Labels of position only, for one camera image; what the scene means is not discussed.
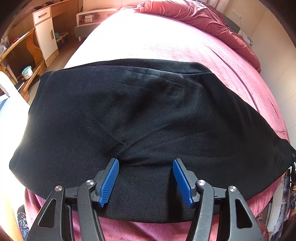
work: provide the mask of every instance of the black cloth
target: black cloth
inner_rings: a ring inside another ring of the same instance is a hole
[[[120,170],[99,215],[136,222],[190,221],[172,162],[212,186],[260,193],[294,162],[294,148],[198,63],[122,59],[45,73],[10,169],[47,198]]]

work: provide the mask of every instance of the bed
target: bed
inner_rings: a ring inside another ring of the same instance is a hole
[[[137,13],[127,8],[96,28],[73,54],[65,68],[82,64],[146,58],[199,62],[209,68],[229,89],[258,111],[283,139],[289,140],[280,109],[258,70],[217,37],[172,18]],[[254,216],[272,198],[282,177],[247,201]],[[25,192],[28,226],[45,200]],[[106,240],[185,240],[190,222],[134,223],[100,218]],[[77,213],[73,213],[76,240],[79,235]],[[214,216],[211,241],[217,236],[218,215]]]

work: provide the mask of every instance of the blue ribbed rubber pad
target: blue ribbed rubber pad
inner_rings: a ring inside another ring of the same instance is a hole
[[[173,161],[173,173],[177,181],[181,196],[183,198],[183,202],[185,202],[191,208],[193,205],[191,189],[176,160]]]
[[[119,161],[116,159],[101,187],[100,199],[98,201],[100,207],[103,207],[108,202],[114,183],[119,172]]]

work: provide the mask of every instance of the patterned cloth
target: patterned cloth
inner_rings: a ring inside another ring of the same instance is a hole
[[[17,221],[20,229],[20,233],[22,234],[23,240],[26,240],[27,235],[29,233],[29,227],[27,224],[26,213],[24,205],[20,206],[17,210]]]

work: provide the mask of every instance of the drawer handle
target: drawer handle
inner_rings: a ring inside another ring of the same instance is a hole
[[[47,14],[47,12],[41,14],[40,16],[38,16],[38,18],[42,18],[43,16],[45,16]]]
[[[50,31],[50,35],[51,35],[52,39],[54,39],[54,32],[52,30]]]

